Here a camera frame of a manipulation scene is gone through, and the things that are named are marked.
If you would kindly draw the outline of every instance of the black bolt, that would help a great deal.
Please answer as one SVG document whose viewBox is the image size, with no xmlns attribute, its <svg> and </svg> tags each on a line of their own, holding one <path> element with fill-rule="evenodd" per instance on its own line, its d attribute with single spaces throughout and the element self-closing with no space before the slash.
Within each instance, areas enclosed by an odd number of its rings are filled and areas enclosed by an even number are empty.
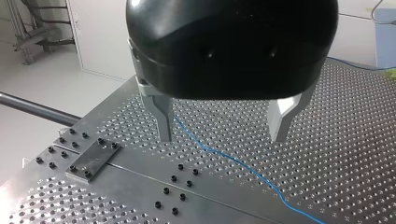
<svg viewBox="0 0 396 224">
<path fill-rule="evenodd" d="M 53 147 L 49 147 L 49 153 L 52 153 L 54 151 L 55 151 L 55 149 L 53 149 Z"/>
<path fill-rule="evenodd" d="M 36 157 L 36 158 L 35 158 L 35 161 L 36 161 L 38 164 L 40 164 L 40 163 L 43 162 L 43 159 L 41 159 L 41 157 Z"/>
<path fill-rule="evenodd" d="M 169 188 L 164 188 L 164 189 L 163 189 L 163 193 L 164 193 L 164 194 L 169 194 Z"/>
<path fill-rule="evenodd" d="M 181 201 L 186 201 L 186 195 L 185 194 L 180 194 L 180 200 Z"/>
<path fill-rule="evenodd" d="M 161 202 L 156 202 L 156 203 L 155 203 L 155 207 L 158 208 L 158 209 L 160 209 L 160 208 L 161 208 Z"/>
<path fill-rule="evenodd" d="M 49 163 L 49 168 L 53 169 L 55 167 L 56 167 L 55 162 L 52 161 Z"/>
<path fill-rule="evenodd" d="M 85 177 L 89 177 L 89 176 L 91 175 L 91 172 L 85 171 L 85 172 L 84 172 L 84 175 L 85 175 Z"/>
<path fill-rule="evenodd" d="M 173 215 L 177 215 L 178 213 L 178 209 L 177 208 L 172 208 L 172 214 Z"/>
</svg>

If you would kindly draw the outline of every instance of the black plastic cover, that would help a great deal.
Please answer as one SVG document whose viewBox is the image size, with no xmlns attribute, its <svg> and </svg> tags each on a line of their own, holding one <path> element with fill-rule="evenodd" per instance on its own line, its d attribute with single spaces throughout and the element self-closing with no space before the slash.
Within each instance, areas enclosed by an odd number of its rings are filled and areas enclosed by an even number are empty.
<svg viewBox="0 0 396 224">
<path fill-rule="evenodd" d="M 276 99 L 320 74 L 336 0 L 128 0 L 140 77 L 187 99 Z"/>
</svg>

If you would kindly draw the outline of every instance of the blue cable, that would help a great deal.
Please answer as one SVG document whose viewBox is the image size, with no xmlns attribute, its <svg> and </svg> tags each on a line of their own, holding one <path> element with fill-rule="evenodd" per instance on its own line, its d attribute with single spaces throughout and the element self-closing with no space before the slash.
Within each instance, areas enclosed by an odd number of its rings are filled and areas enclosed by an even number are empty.
<svg viewBox="0 0 396 224">
<path fill-rule="evenodd" d="M 299 210 L 293 206 L 291 206 L 288 202 L 286 202 L 285 198 L 283 197 L 283 194 L 280 192 L 280 190 L 273 185 L 268 179 L 266 179 L 264 176 L 262 176 L 262 174 L 260 174 L 259 172 L 253 170 L 252 168 L 248 167 L 246 164 L 244 164 L 243 162 L 239 161 L 238 159 L 225 154 L 219 150 L 215 150 L 211 147 L 206 147 L 204 144 L 202 144 L 192 133 L 189 132 L 189 130 L 187 130 L 186 126 L 184 126 L 184 124 L 181 122 L 181 120 L 175 116 L 175 119 L 178 122 L 178 125 L 180 126 L 180 128 L 184 131 L 184 133 L 186 133 L 192 140 L 195 141 L 195 143 L 197 143 L 204 151 L 208 151 L 208 152 L 214 152 L 217 154 L 220 154 L 222 157 L 225 157 L 231 161 L 234 161 L 238 164 L 240 164 L 241 166 L 245 167 L 247 170 L 249 170 L 251 173 L 253 173 L 255 176 L 257 176 L 259 179 L 261 179 L 262 181 L 264 181 L 267 185 L 269 185 L 276 193 L 277 195 L 279 195 L 280 200 L 282 201 L 283 204 L 285 204 L 289 209 L 293 210 L 294 212 L 300 213 L 303 216 L 309 217 L 312 220 L 316 221 L 319 224 L 325 224 L 325 222 L 320 221 L 319 219 L 312 217 L 311 215 L 307 214 L 306 212 L 303 212 L 302 210 Z"/>
<path fill-rule="evenodd" d="M 364 69 L 364 70 L 368 70 L 368 71 L 385 71 L 385 70 L 389 70 L 389 69 L 396 69 L 396 66 L 394 66 L 394 67 L 386 67 L 386 68 L 365 68 L 365 67 L 359 67 L 359 66 L 354 65 L 352 63 L 348 63 L 348 62 L 346 62 L 344 60 L 340 60 L 340 59 L 336 59 L 336 58 L 332 58 L 332 57 L 328 57 L 328 58 L 336 60 L 337 62 L 340 62 L 340 63 L 346 63 L 347 65 L 355 67 L 355 68 Z"/>
</svg>

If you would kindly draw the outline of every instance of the metal rod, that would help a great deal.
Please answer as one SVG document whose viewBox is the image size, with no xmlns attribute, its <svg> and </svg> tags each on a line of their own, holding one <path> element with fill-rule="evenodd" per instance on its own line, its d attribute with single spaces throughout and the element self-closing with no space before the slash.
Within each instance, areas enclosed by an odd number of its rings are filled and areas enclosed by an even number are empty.
<svg viewBox="0 0 396 224">
<path fill-rule="evenodd" d="M 48 119 L 68 127 L 73 126 L 81 119 L 80 117 L 67 114 L 63 111 L 23 100 L 22 98 L 3 92 L 0 92 L 0 105 L 6 105 L 25 113 L 38 116 L 42 119 Z"/>
</svg>

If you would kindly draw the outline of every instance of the metal table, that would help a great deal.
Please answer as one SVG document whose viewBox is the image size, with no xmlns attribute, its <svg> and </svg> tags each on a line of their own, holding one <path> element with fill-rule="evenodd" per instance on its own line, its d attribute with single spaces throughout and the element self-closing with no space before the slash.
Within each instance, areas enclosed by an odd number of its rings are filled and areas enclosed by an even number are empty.
<svg viewBox="0 0 396 224">
<path fill-rule="evenodd" d="M 395 92 L 382 73 L 329 60 L 284 143 L 270 141 L 266 101 L 177 100 L 174 109 L 204 144 L 263 174 L 298 209 L 327 223 L 391 223 Z M 1 223 L 313 223 L 179 127 L 173 143 L 161 143 L 134 78 L 73 130 L 0 188 Z M 99 137 L 120 148 L 90 181 L 71 177 Z"/>
</svg>

